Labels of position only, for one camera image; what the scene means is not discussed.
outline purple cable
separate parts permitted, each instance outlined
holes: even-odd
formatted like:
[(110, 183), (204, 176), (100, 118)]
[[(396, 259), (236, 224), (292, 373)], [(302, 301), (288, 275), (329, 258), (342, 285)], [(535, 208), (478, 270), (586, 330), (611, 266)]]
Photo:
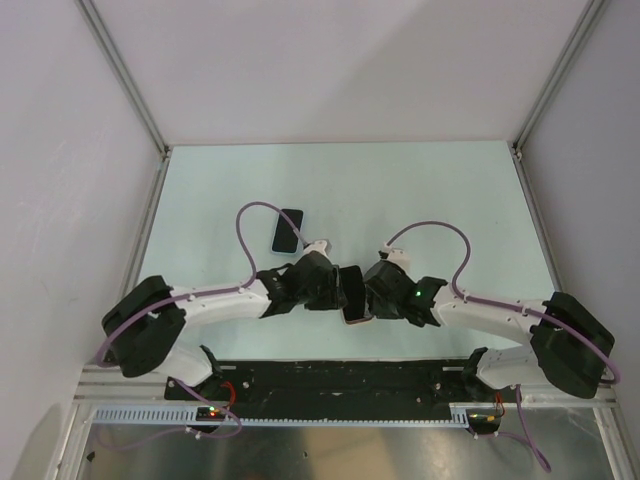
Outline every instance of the purple cable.
[(483, 437), (483, 438), (504, 437), (504, 438), (510, 438), (511, 440), (515, 440), (516, 442), (520, 442), (521, 444), (531, 449), (531, 451), (533, 452), (533, 455), (536, 457), (536, 460), (538, 460), (538, 463), (540, 464), (542, 469), (547, 473), (551, 473), (551, 464), (549, 463), (549, 460), (547, 460), (547, 457), (544, 456), (544, 454), (540, 451), (540, 449), (536, 445), (536, 442), (533, 440), (533, 437), (529, 432), (529, 426), (524, 419), (524, 412), (522, 411), (522, 391), (520, 390), (520, 385), (516, 385), (516, 407), (518, 408), (518, 417), (520, 418), (520, 423), (522, 424), (522, 429), (524, 430), (524, 435), (525, 435), (524, 437), (522, 435), (518, 435), (516, 433), (510, 433), (510, 432), (496, 432), (495, 434), (487, 433), (487, 434), (480, 435), (474, 432), (473, 428), (471, 427), (469, 427), (469, 431), (474, 435), (478, 435), (478, 437)]
[[(386, 243), (386, 245), (390, 247), (391, 244), (393, 244), (393, 242), (395, 242), (398, 238), (400, 238), (409, 230), (412, 230), (416, 227), (422, 227), (422, 226), (428, 226), (428, 225), (436, 225), (436, 226), (448, 228), (449, 230), (453, 230), (464, 241), (464, 244), (467, 250), (464, 256), (464, 260), (462, 261), (462, 263), (460, 264), (456, 272), (453, 274), (453, 278), (451, 279), (451, 289), (458, 297), (464, 299), (465, 302), (478, 303), (480, 305), (487, 305), (490, 307), (502, 308), (505, 310), (510, 310), (518, 313), (522, 312), (521, 305), (500, 302), (497, 300), (491, 300), (489, 298), (474, 297), (472, 295), (465, 296), (464, 292), (462, 292), (462, 290), (458, 287), (458, 279), (460, 278), (462, 271), (466, 268), (467, 264), (469, 263), (469, 259), (471, 258), (471, 242), (469, 241), (469, 237), (467, 237), (462, 230), (460, 230), (458, 227), (454, 225), (451, 225), (450, 223), (439, 222), (437, 220), (412, 223), (411, 225), (403, 228), (398, 233), (396, 233), (393, 237), (391, 237), (391, 239)], [(587, 337), (582, 335), (576, 329), (570, 327), (569, 325), (558, 320), (557, 318), (552, 317), (551, 315), (547, 315), (546, 313), (538, 312), (537, 310), (532, 310), (530, 308), (527, 308), (526, 310), (524, 310), (523, 314), (533, 315), (535, 317), (546, 320), (557, 327), (563, 328), (564, 330), (569, 332), (570, 335), (578, 339), (583, 345), (589, 348), (600, 360), (602, 360), (602, 362), (607, 366), (607, 368), (613, 375), (613, 379), (611, 380), (602, 379), (600, 380), (601, 383), (613, 385), (620, 382), (620, 378), (621, 378), (620, 370), (618, 369), (616, 364), (609, 357), (607, 357), (593, 342), (591, 342)], [(500, 433), (499, 436), (511, 438), (520, 443), (528, 445), (533, 451), (533, 454), (535, 455), (536, 459), (538, 460), (538, 462), (540, 463), (544, 471), (548, 473), (551, 471), (551, 465), (549, 464), (545, 456), (542, 454), (542, 452), (540, 452), (537, 445), (533, 441), (533, 438), (529, 434), (529, 427), (527, 425), (527, 422), (525, 421), (524, 414), (522, 413), (522, 393), (520, 391), (520, 385), (516, 387), (516, 404), (518, 407), (518, 416), (520, 417), (520, 422), (522, 423), (522, 429), (524, 430), (526, 438), (521, 437), (520, 435), (516, 435), (514, 433), (508, 433), (508, 432)]]
[[(109, 348), (111, 347), (111, 344), (115, 341), (116, 338), (118, 338), (120, 335), (122, 335), (122, 333), (129, 327), (131, 327), (131, 325), (133, 325), (135, 322), (137, 322), (138, 320), (140, 320), (141, 318), (144, 318), (147, 314), (161, 308), (164, 307), (165, 305), (169, 305), (171, 303), (175, 303), (175, 302), (179, 302), (182, 300), (187, 300), (191, 295), (194, 295), (195, 297), (209, 297), (209, 296), (214, 296), (214, 295), (221, 295), (221, 294), (225, 294), (225, 293), (234, 293), (237, 292), (238, 289), (240, 288), (247, 288), (249, 287), (256, 279), (256, 276), (258, 274), (258, 268), (256, 266), (256, 262), (253, 258), (253, 255), (251, 255), (251, 252), (249, 251), (249, 248), (247, 247), (247, 244), (244, 240), (244, 237), (242, 236), (242, 229), (241, 229), (241, 225), (240, 225), (240, 219), (242, 218), (242, 215), (244, 214), (245, 211), (247, 211), (249, 208), (254, 207), (254, 206), (260, 206), (260, 207), (267, 207), (270, 208), (271, 210), (275, 211), (276, 213), (278, 213), (278, 215), (280, 215), (282, 218), (284, 218), (286, 220), (286, 222), (291, 226), (291, 228), (293, 229), (293, 233), (295, 233), (295, 235), (300, 239), (300, 241), (302, 242), (303, 245), (307, 245), (308, 242), (305, 240), (305, 238), (302, 236), (302, 233), (300, 233), (300, 230), (298, 230), (298, 228), (296, 227), (295, 223), (293, 223), (293, 221), (287, 216), (287, 214), (285, 214), (282, 210), (280, 210), (278, 207), (276, 207), (275, 205), (272, 205), (271, 203), (267, 203), (267, 202), (260, 202), (260, 201), (256, 201), (256, 202), (249, 202), (246, 205), (244, 205), (239, 211), (238, 214), (236, 215), (236, 235), (238, 237), (238, 241), (240, 242), (240, 247), (242, 248), (242, 251), (244, 252), (244, 254), (247, 257), (247, 260), (249, 261), (249, 266), (251, 267), (251, 275), (249, 277), (249, 279), (247, 281), (245, 281), (244, 283), (240, 284), (237, 287), (225, 287), (225, 288), (216, 288), (213, 290), (202, 290), (199, 292), (192, 292), (192, 293), (187, 293), (187, 294), (183, 294), (183, 295), (177, 295), (175, 297), (170, 297), (170, 298), (166, 298), (164, 300), (160, 300), (159, 302), (156, 302), (152, 305), (149, 305), (146, 308), (143, 308), (142, 310), (140, 310), (138, 313), (136, 313), (135, 315), (133, 315), (131, 318), (127, 319), (125, 322), (122, 323), (122, 325), (120, 325), (118, 328), (116, 328), (111, 335), (109, 335), (105, 341), (102, 343), (102, 345), (100, 346), (100, 348), (98, 349), (98, 352), (96, 353), (94, 360), (95, 363), (102, 368), (108, 368), (108, 367), (113, 367), (115, 365), (109, 364), (107, 362), (104, 361), (104, 356), (106, 355), (107, 351), (109, 350)], [(215, 434), (209, 434), (209, 433), (204, 433), (204, 432), (196, 432), (196, 435), (199, 433), (201, 437), (205, 437), (205, 438), (229, 438), (229, 437), (233, 437), (234, 435), (237, 435), (238, 433), (240, 433), (240, 431), (242, 430), (242, 423), (240, 422), (240, 419), (233, 414), (230, 410), (223, 408), (223, 407), (218, 407), (215, 405), (212, 405), (206, 398), (204, 398), (203, 396), (201, 396), (200, 394), (198, 394), (195, 390), (193, 390), (192, 388), (190, 388), (189, 386), (185, 385), (184, 383), (182, 383), (180, 380), (177, 380), (177, 383), (185, 390), (187, 391), (189, 394), (191, 394), (191, 396), (193, 396), (196, 400), (199, 400), (207, 405), (211, 405), (214, 406), (215, 408), (217, 408), (218, 410), (220, 410), (222, 413), (224, 413), (225, 415), (227, 415), (228, 417), (231, 417), (237, 424), (237, 428), (229, 433), (225, 433), (225, 434), (219, 434), (219, 435), (215, 435)], [(115, 447), (115, 446), (110, 446), (110, 445), (106, 445), (102, 442), (102, 440), (100, 439), (99, 434), (96, 434), (96, 440), (98, 442), (98, 444), (100, 444), (102, 447), (107, 448), (109, 450), (113, 450), (113, 451), (126, 451), (126, 450), (131, 450), (137, 447), (140, 447), (142, 445), (145, 445), (147, 442), (153, 441), (156, 438), (162, 437), (164, 435), (168, 435), (170, 433), (176, 433), (176, 432), (180, 432), (180, 431), (185, 431), (185, 429), (183, 427), (175, 427), (175, 428), (169, 428), (167, 430), (163, 430), (161, 432), (158, 432), (154, 435), (151, 435), (143, 440), (140, 440), (139, 442), (135, 442), (132, 443), (130, 445), (125, 445), (123, 447)]]
[(126, 452), (127, 450), (133, 450), (135, 448), (138, 448), (138, 447), (141, 447), (143, 445), (146, 445), (149, 442), (152, 442), (156, 438), (164, 437), (165, 435), (169, 435), (171, 433), (178, 433), (178, 432), (185, 432), (186, 433), (185, 427), (168, 428), (166, 430), (162, 430), (162, 431), (160, 431), (158, 433), (155, 433), (153, 435), (149, 435), (148, 437), (143, 438), (142, 440), (140, 440), (138, 442), (133, 442), (133, 443), (130, 443), (128, 445), (123, 445), (121, 447), (118, 447), (118, 446), (115, 446), (115, 445), (109, 445), (107, 443), (104, 443), (104, 441), (100, 438), (101, 430), (102, 429), (97, 429), (95, 434), (93, 435), (93, 438), (95, 439), (96, 443), (98, 445), (100, 445), (102, 448), (104, 448), (105, 450), (110, 450), (112, 452)]

